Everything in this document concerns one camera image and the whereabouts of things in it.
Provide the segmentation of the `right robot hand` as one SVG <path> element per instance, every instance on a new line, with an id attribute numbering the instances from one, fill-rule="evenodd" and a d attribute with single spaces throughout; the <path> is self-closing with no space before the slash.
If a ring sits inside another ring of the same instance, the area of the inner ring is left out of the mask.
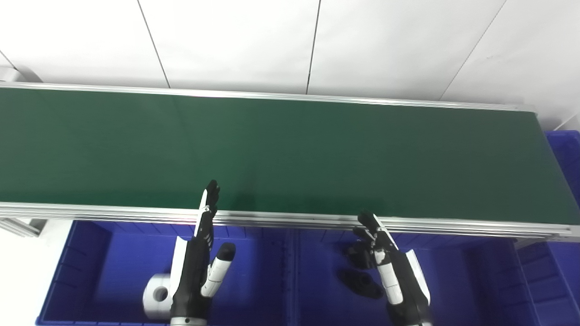
<path id="1" fill-rule="evenodd" d="M 431 326 L 430 291 L 414 250 L 402 252 L 374 213 L 363 210 L 357 220 L 359 240 L 344 255 L 358 270 L 342 270 L 340 280 L 358 295 L 386 297 L 393 326 Z"/>

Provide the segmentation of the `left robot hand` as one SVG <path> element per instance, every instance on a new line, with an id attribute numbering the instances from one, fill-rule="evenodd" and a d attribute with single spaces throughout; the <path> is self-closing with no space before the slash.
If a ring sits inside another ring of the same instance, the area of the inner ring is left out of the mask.
<path id="1" fill-rule="evenodd" d="M 186 244 L 181 276 L 172 297 L 172 326 L 206 326 L 213 297 L 218 292 L 235 255 L 234 243 L 223 243 L 211 259 L 213 219 L 218 211 L 220 187 L 211 180 L 198 209 L 194 235 Z"/>

